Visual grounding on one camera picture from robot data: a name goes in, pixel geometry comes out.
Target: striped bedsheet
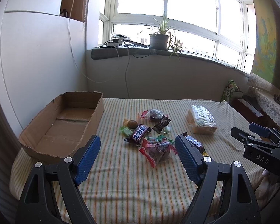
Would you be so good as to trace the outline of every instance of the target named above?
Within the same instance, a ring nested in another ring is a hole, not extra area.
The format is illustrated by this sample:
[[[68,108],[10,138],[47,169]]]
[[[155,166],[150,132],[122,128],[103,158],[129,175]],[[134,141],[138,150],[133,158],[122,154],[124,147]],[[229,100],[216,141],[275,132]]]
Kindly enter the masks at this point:
[[[186,120],[191,104],[204,106],[212,113],[218,127],[214,135],[191,133]],[[233,126],[250,132],[249,123],[226,102],[104,99],[104,106],[97,130],[101,150],[87,180],[79,186],[97,223],[178,223],[194,197],[197,186],[188,179],[178,155],[152,168],[139,148],[123,141],[119,131],[123,120],[136,119],[138,112],[147,109],[156,108],[169,115],[169,138],[188,132],[203,143],[207,153],[217,162],[231,164],[240,161],[254,188],[261,180],[263,169],[243,157],[243,144],[230,135]],[[153,127],[146,120],[145,124]],[[157,136],[157,133],[152,131],[150,135]],[[10,191],[18,200],[35,162],[37,160],[23,149],[14,161]],[[218,182],[211,213],[218,206],[221,189],[222,182]],[[54,191],[62,219],[69,222],[58,183],[54,183]]]

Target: green snack bag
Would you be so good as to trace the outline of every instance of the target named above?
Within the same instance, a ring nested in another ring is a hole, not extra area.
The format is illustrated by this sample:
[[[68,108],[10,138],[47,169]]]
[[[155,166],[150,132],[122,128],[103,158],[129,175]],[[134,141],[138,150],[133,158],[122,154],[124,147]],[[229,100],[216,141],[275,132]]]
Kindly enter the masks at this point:
[[[149,144],[156,144],[156,143],[158,143],[158,140],[156,138],[154,138],[154,137],[151,137],[151,136],[147,136],[144,139],[147,140]]]
[[[119,129],[125,136],[130,136],[133,133],[127,126],[121,126]]]
[[[163,140],[166,140],[166,141],[169,141],[169,142],[173,143],[173,140],[168,139],[168,138],[165,137],[164,135],[159,135],[156,139],[157,139],[158,142],[161,142],[161,141],[163,141]]]

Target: window sill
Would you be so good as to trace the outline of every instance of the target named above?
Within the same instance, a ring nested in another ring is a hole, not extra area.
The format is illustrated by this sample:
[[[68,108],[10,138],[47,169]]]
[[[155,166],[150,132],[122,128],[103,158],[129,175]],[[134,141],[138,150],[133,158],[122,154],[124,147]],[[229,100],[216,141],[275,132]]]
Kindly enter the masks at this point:
[[[164,55],[164,56],[170,56],[172,53],[172,50],[164,51],[164,50],[155,50],[155,49],[149,49],[149,48],[129,48],[129,54],[130,55]],[[122,56],[128,56],[127,48],[121,47],[117,48],[93,48],[91,50],[91,58],[93,60],[101,60],[101,59],[110,59],[110,58],[116,58],[116,57],[122,57]],[[238,68],[237,66],[228,64],[227,62],[214,59],[212,57],[208,57],[201,54],[196,54],[192,52],[182,52],[182,54],[179,54],[181,58],[190,58],[190,59],[196,59],[196,60],[203,60],[211,63],[220,64],[223,66],[226,66],[228,68],[233,68],[234,70],[238,70],[240,73],[244,74],[246,77],[249,77],[249,73],[245,72],[244,70]]]

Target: spider plant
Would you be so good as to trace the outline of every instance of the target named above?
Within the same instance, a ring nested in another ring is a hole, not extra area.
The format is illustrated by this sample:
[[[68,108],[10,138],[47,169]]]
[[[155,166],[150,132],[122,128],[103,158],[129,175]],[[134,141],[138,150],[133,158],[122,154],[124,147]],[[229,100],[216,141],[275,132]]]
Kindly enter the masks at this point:
[[[154,28],[155,29],[154,34],[166,35],[170,29],[170,26],[168,26],[169,20],[166,14],[164,13],[163,20],[161,22],[159,22],[158,20],[156,21],[159,26],[157,28]]]
[[[176,39],[176,34],[175,34],[174,30],[173,30],[173,32],[174,32],[174,36],[173,36],[172,32],[169,32],[170,33],[169,48],[172,49],[172,53],[170,54],[169,59],[171,58],[171,56],[173,54],[175,54],[180,61],[178,52],[180,54],[182,54],[181,53],[182,52],[182,43],[180,42],[180,40]]]

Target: cardboard box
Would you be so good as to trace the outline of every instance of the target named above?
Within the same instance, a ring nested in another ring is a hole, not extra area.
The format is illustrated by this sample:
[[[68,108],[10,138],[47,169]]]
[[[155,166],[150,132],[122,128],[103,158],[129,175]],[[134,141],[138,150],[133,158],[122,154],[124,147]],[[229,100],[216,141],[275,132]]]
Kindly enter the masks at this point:
[[[19,141],[28,155],[57,163],[86,145],[96,133],[103,112],[102,93],[64,93],[39,112]]]

